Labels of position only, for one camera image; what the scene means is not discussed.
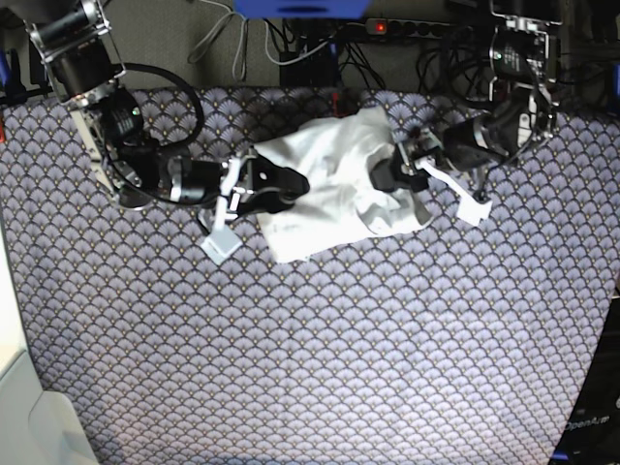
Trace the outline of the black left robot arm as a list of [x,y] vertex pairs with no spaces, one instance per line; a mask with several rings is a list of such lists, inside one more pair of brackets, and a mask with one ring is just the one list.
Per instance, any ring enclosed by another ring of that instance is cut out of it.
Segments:
[[486,1],[470,20],[448,28],[438,49],[439,85],[477,115],[435,134],[420,129],[370,172],[385,193],[445,183],[459,197],[457,216],[476,226],[488,218],[491,173],[517,165],[547,140],[557,121],[556,1]]

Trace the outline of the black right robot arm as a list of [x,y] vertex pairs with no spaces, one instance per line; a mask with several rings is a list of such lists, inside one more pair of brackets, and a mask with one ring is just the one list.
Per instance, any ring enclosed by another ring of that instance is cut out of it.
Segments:
[[[77,126],[91,169],[114,205],[141,210],[159,201],[197,208],[205,231],[201,248],[221,264],[241,245],[232,222],[289,210],[308,193],[305,176],[273,164],[253,148],[222,162],[192,158],[189,146],[205,122],[196,91],[167,70],[112,60],[106,47],[111,27],[101,2],[2,5],[23,21],[53,92]],[[196,124],[186,139],[161,144],[149,135],[139,104],[120,82],[128,71],[164,78],[188,96]]]

